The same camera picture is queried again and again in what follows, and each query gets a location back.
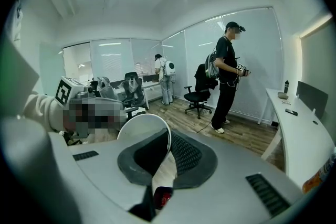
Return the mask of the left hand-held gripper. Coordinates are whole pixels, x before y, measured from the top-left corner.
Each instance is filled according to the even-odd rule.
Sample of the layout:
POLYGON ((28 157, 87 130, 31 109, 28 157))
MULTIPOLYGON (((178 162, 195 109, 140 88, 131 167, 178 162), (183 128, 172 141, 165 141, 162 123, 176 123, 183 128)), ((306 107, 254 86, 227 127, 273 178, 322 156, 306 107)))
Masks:
POLYGON ((70 111, 122 111, 125 103, 119 100, 116 90, 109 85, 109 79, 98 77, 88 85, 70 77, 61 77, 56 94, 56 101, 70 111))

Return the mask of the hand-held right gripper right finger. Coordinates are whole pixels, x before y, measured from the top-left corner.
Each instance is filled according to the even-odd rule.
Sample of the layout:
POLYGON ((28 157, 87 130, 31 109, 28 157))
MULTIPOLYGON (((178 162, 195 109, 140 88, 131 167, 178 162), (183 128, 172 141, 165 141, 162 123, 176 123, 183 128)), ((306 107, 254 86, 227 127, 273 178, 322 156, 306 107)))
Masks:
POLYGON ((171 152, 168 220, 270 220, 302 196, 285 173, 232 143, 173 130, 171 152))

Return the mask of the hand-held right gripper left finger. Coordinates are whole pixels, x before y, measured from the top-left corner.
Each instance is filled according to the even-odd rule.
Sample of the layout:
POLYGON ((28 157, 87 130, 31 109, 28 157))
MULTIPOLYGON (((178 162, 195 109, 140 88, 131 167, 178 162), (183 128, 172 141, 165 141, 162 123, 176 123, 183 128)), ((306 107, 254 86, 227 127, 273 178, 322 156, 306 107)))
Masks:
POLYGON ((152 178, 169 152, 168 130, 70 150, 85 176, 107 198, 142 220, 155 218, 152 178))

